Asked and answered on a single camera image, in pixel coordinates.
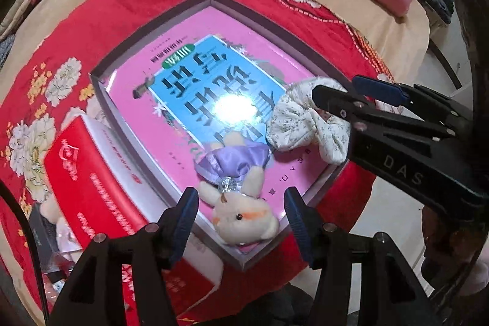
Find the white floral scrunchie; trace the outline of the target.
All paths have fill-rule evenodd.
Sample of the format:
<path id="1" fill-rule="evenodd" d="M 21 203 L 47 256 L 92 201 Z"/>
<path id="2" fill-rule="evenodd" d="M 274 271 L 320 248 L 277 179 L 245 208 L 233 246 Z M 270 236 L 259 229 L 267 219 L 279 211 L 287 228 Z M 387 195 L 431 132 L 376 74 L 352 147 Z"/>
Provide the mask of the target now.
<path id="1" fill-rule="evenodd" d="M 266 139 L 280 152 L 316 145 L 327 164 L 340 165 L 347 159 L 351 125 L 315 105 L 312 89 L 318 85 L 341 92 L 346 90 L 334 79 L 326 77 L 304 79 L 289 85 L 267 121 Z"/>

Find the stack of folded clothes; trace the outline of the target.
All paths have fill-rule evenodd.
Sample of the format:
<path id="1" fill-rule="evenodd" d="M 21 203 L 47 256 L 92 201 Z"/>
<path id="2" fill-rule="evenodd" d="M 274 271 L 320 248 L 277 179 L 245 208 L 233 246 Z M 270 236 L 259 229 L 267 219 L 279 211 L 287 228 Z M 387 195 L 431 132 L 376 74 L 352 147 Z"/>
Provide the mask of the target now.
<path id="1" fill-rule="evenodd" d="M 16 0 L 1 22 L 1 41 L 14 34 L 29 13 L 42 0 Z"/>

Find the red floral blanket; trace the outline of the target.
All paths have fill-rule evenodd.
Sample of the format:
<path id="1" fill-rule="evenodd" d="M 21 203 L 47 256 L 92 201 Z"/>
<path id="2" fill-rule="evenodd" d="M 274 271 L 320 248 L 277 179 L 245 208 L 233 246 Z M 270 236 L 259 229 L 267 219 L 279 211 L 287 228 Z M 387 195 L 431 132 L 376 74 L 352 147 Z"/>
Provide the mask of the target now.
<path id="1" fill-rule="evenodd" d="M 41 127 L 42 116 L 54 123 L 59 132 L 69 107 L 84 103 L 88 112 L 88 100 L 95 100 L 94 95 L 88 97 L 88 73 L 136 29 L 183 1 L 86 0 L 35 50 L 1 106 L 1 181 L 16 200 L 21 200 L 22 206 L 32 210 L 34 194 L 28 192 L 27 182 L 21 182 L 21 175 L 13 171 L 13 128 L 17 125 L 27 128 L 27 123 L 36 121 L 40 123 L 34 123 L 34 127 Z M 321 3 L 320 7 L 313 7 L 306 0 L 235 1 L 281 25 L 332 62 L 347 78 L 365 75 L 375 79 L 384 74 L 394 82 L 384 61 L 364 36 Z M 81 75 L 61 105 L 48 105 L 48 100 L 42 99 L 47 84 L 70 57 L 80 60 Z M 374 180 L 369 171 L 354 163 L 347 165 L 326 192 L 326 198 L 320 201 L 319 213 L 339 227 L 351 230 L 370 198 Z M 7 216 L 5 227 L 15 231 L 13 219 L 16 218 L 1 199 L 2 215 Z M 197 313 L 202 321 L 236 314 L 258 297 L 282 287 L 305 266 L 296 242 L 287 236 L 250 271 L 225 266 L 220 288 L 197 307 Z"/>

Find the beige bear plush pink dress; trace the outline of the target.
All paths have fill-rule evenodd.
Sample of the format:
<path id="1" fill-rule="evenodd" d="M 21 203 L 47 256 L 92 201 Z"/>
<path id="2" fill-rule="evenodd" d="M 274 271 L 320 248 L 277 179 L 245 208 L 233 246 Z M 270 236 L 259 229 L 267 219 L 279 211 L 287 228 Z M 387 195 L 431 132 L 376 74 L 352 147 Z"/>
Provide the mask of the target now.
<path id="1" fill-rule="evenodd" d="M 61 253 L 73 254 L 82 251 L 81 245 L 79 245 L 75 234 L 68 225 L 53 194 L 41 204 L 40 213 L 50 224 L 54 225 L 56 245 Z"/>

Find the dark blue gift box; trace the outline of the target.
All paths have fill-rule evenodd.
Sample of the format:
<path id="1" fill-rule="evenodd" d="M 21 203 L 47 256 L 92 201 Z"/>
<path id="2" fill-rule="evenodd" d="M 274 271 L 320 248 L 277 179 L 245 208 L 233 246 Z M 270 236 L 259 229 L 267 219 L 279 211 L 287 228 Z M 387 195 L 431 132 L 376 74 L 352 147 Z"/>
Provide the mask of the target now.
<path id="1" fill-rule="evenodd" d="M 42 272 L 48 274 L 60 270 L 56 260 L 59 247 L 56 242 L 56 226 L 41 215 L 40 207 L 38 203 L 33 204 L 29 225 L 35 238 Z"/>

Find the white bunny plush purple dress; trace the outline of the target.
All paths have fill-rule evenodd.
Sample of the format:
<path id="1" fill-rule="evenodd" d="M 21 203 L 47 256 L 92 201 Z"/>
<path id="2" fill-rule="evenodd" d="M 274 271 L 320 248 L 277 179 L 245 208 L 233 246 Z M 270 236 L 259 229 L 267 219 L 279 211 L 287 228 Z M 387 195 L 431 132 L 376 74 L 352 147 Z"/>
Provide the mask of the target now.
<path id="1" fill-rule="evenodd" d="M 228 245 L 266 241 L 278 233 L 278 218 L 262 198 L 269 157 L 268 145 L 230 131 L 194 164 L 199 198 L 212 208 L 211 223 Z"/>

